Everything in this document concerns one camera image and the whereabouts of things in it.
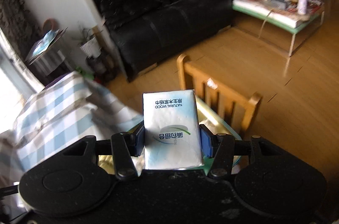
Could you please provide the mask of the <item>white tissue pack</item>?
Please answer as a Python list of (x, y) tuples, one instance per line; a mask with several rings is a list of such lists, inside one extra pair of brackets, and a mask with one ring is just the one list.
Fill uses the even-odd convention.
[(145, 168), (185, 170), (203, 165), (193, 90), (143, 94)]

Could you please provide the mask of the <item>gold metal tin tray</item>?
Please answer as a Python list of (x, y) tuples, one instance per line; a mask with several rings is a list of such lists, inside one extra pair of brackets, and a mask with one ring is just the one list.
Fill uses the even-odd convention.
[[(205, 102), (196, 97), (196, 105), (198, 109), (198, 120), (200, 124), (205, 125), (214, 135), (223, 136), (225, 134), (232, 135), (236, 140), (241, 141), (242, 138), (228, 125), (219, 115), (210, 109)], [(145, 148), (143, 148), (141, 155), (137, 157), (132, 156), (132, 162), (138, 174), (145, 167)], [(99, 155), (98, 166), (103, 168), (108, 174), (115, 174), (113, 156)]]

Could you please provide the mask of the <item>wooden chair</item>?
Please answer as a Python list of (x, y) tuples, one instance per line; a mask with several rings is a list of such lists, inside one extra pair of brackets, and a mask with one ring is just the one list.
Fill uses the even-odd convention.
[(244, 110), (239, 128), (240, 136), (244, 137), (253, 126), (263, 99), (262, 95), (256, 92), (249, 98), (245, 97), (207, 72), (197, 68), (186, 54), (181, 54), (176, 63), (181, 90), (192, 89), (195, 91), (195, 95), (224, 119), (228, 125), (232, 125), (237, 106)]

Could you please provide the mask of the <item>checkered cloth cover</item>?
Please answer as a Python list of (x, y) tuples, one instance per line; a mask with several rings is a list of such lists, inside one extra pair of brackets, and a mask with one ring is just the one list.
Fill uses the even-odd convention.
[(143, 116), (109, 89), (77, 72), (32, 95), (13, 128), (1, 133), (1, 187), (81, 138), (106, 140), (128, 132)]

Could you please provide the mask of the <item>dark wooden plant stand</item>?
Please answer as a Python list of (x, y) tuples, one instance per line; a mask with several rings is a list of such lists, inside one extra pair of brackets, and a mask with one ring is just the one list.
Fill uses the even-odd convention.
[(89, 67), (94, 71), (94, 76), (101, 82), (109, 82), (117, 76), (117, 68), (111, 56), (105, 52), (94, 58), (93, 56), (87, 57), (86, 62)]

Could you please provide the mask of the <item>potted plant white pot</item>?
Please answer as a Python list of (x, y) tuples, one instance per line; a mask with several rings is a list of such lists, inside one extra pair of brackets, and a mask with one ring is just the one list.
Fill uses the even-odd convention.
[(85, 28), (78, 22), (78, 30), (81, 34), (72, 40), (85, 53), (87, 58), (98, 58), (101, 55), (101, 46), (92, 28)]

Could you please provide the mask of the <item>silver round side table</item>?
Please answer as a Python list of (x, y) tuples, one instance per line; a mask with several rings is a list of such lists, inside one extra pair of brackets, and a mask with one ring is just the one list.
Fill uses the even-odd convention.
[(50, 76), (57, 70), (72, 71), (72, 67), (64, 55), (60, 42), (68, 28), (63, 30), (50, 30), (37, 41), (25, 58), (28, 66), (33, 65), (42, 76)]

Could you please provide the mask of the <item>black leather sofa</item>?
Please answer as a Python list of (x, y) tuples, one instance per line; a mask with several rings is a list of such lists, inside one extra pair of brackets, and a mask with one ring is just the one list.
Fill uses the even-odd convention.
[(230, 26), (232, 0), (94, 0), (128, 81)]

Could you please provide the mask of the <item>glass coffee table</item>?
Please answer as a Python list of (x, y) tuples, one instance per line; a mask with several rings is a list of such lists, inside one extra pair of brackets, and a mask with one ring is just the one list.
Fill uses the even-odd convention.
[[(292, 57), (293, 54), (304, 44), (304, 40), (296, 43), (296, 36), (312, 23), (318, 21), (318, 26), (313, 31), (322, 26), (325, 17), (325, 7), (321, 5), (316, 11), (307, 16), (301, 16), (288, 11), (272, 8), (255, 0), (232, 0), (232, 8), (236, 12), (249, 15), (262, 21), (257, 38), (273, 46), (280, 54), (285, 57)], [(282, 49), (270, 40), (264, 39), (261, 35), (266, 24), (271, 24), (291, 34), (290, 45), (287, 50)]]

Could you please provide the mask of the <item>patterned curtain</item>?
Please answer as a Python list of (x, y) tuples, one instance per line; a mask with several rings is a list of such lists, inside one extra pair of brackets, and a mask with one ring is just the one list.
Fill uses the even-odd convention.
[(1, 0), (1, 30), (21, 60), (41, 38), (39, 25), (24, 0)]

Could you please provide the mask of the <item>white lotion bottle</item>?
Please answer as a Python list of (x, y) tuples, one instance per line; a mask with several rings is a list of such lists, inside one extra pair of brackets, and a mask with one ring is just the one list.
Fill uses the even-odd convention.
[(307, 2), (308, 0), (298, 0), (297, 11), (299, 15), (307, 14)]

